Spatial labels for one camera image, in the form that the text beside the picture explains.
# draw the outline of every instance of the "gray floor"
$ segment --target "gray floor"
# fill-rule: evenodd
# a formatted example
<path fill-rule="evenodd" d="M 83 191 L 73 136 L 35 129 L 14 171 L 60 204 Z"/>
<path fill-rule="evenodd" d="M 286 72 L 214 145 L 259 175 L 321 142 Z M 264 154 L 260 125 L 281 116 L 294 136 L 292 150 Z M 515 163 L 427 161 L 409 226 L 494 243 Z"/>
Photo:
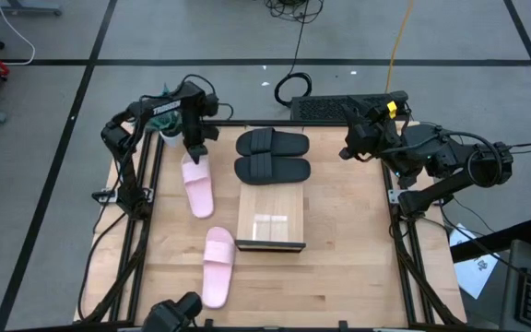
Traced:
<path fill-rule="evenodd" d="M 531 1 L 514 3 L 531 38 Z M 88 59 L 107 5 L 108 0 L 65 1 L 60 18 L 10 21 L 36 45 L 37 59 Z M 404 0 L 328 1 L 321 16 L 305 27 L 299 57 L 386 59 L 406 8 Z M 100 59 L 291 58 L 299 30 L 298 23 L 271 18 L 261 1 L 118 0 Z M 1 18 L 0 37 L 7 43 L 0 57 L 29 56 L 30 48 Z M 501 0 L 418 0 L 397 57 L 529 59 Z M 0 304 L 84 69 L 13 67 L 0 88 L 0 110 L 8 114 L 0 125 Z M 273 99 L 274 86 L 288 70 L 287 65 L 97 66 L 7 328 L 73 319 L 99 210 L 90 194 L 104 185 L 110 165 L 100 130 L 113 114 L 140 94 L 159 92 L 164 82 L 174 86 L 185 74 L 197 73 L 235 106 L 234 119 L 288 119 L 288 109 Z M 312 76 L 313 95 L 325 95 L 382 91 L 387 68 L 313 65 L 296 70 Z M 300 83 L 289 83 L 282 97 L 302 89 Z M 531 66 L 397 66 L 392 89 L 407 91 L 416 120 L 509 144 L 531 141 Z M 218 117 L 226 117 L 225 112 Z M 469 188 L 457 197 L 495 230 L 531 219 L 531 154 L 516 156 L 507 184 Z M 470 229 L 488 231 L 456 205 L 446 213 Z M 488 294 L 497 294 L 504 282 L 500 268 Z M 473 320 L 496 323 L 496 303 L 468 297 L 465 303 Z"/>

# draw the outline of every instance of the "pink slipper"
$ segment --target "pink slipper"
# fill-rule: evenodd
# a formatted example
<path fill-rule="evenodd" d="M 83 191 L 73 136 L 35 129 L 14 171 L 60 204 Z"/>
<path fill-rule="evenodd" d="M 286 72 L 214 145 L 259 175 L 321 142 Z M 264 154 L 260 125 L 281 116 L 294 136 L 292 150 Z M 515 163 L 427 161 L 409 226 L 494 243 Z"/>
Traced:
<path fill-rule="evenodd" d="M 189 154 L 184 154 L 182 176 L 192 214 L 198 218 L 210 217 L 214 211 L 214 202 L 208 156 L 200 156 L 200 161 L 196 165 Z"/>
<path fill-rule="evenodd" d="M 202 302 L 211 309 L 225 305 L 235 261 L 235 241 L 229 231 L 213 227 L 206 235 Z"/>

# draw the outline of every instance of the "black slide sandal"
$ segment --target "black slide sandal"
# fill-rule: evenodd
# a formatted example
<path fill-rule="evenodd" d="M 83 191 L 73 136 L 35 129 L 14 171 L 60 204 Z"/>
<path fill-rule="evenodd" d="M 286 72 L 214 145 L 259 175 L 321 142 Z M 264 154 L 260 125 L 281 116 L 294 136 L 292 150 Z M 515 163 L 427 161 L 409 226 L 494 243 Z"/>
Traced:
<path fill-rule="evenodd" d="M 251 185 L 291 184 L 311 176 L 311 164 L 301 158 L 272 157 L 259 153 L 235 161 L 235 173 L 241 181 Z"/>
<path fill-rule="evenodd" d="M 245 157 L 265 152 L 278 157 L 299 157 L 308 151 L 307 136 L 279 132 L 271 127 L 254 129 L 243 133 L 237 139 L 237 153 Z"/>

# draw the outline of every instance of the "metal bracket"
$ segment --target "metal bracket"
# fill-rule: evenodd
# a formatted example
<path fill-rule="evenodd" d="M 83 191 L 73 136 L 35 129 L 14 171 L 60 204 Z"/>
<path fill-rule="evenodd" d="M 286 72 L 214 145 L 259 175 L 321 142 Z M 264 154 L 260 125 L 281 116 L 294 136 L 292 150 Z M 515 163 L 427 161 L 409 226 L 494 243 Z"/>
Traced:
<path fill-rule="evenodd" d="M 91 196 L 100 204 L 116 203 L 116 199 L 118 198 L 118 190 L 114 190 L 113 192 L 110 190 L 111 188 L 103 188 L 99 192 L 91 194 Z M 147 202 L 153 203 L 153 189 L 143 188 L 143 191 L 145 192 Z"/>
<path fill-rule="evenodd" d="M 408 189 L 389 189 L 388 202 L 390 204 L 398 204 L 398 196 L 408 191 Z"/>

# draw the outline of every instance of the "yellow cable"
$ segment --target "yellow cable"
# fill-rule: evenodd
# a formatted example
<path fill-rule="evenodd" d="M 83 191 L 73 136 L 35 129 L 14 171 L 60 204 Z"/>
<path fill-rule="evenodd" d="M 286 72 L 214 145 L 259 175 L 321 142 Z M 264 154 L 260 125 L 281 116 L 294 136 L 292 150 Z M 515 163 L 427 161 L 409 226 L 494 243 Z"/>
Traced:
<path fill-rule="evenodd" d="M 409 7 L 407 8 L 405 18 L 403 18 L 403 23 L 401 23 L 401 30 L 398 32 L 398 36 L 396 36 L 395 47 L 393 47 L 393 53 L 391 54 L 391 62 L 388 65 L 388 76 L 386 77 L 386 88 L 384 88 L 384 93 L 388 93 L 388 88 L 391 85 L 391 75 L 393 74 L 393 62 L 395 61 L 396 49 L 398 48 L 398 44 L 401 42 L 403 30 L 405 30 L 405 25 L 407 24 L 409 14 L 411 14 L 411 9 L 413 8 L 413 2 L 414 0 L 409 0 Z"/>

